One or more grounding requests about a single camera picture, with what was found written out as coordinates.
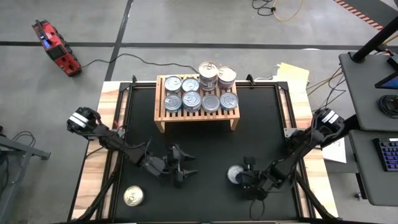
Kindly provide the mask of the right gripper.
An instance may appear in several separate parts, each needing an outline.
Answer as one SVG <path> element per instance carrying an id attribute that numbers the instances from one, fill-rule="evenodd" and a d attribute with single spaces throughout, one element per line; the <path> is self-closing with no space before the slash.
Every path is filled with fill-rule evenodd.
<path id="1" fill-rule="evenodd" d="M 274 178 L 269 170 L 254 170 L 256 159 L 252 156 L 243 157 L 247 170 L 241 173 L 241 185 L 247 188 L 248 200 L 264 200 L 267 192 L 263 187 L 271 189 L 275 187 Z"/>

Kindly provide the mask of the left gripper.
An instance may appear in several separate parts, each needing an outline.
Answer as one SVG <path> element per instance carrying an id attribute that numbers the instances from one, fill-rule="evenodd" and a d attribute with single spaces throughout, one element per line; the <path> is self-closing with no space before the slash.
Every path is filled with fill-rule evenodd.
<path id="1" fill-rule="evenodd" d="M 183 181 L 198 172 L 197 170 L 183 170 L 182 161 L 193 161 L 196 157 L 181 150 L 178 144 L 169 144 L 166 148 L 167 155 L 160 158 L 148 151 L 147 147 L 141 167 L 158 178 L 171 178 L 174 187 L 182 188 Z"/>

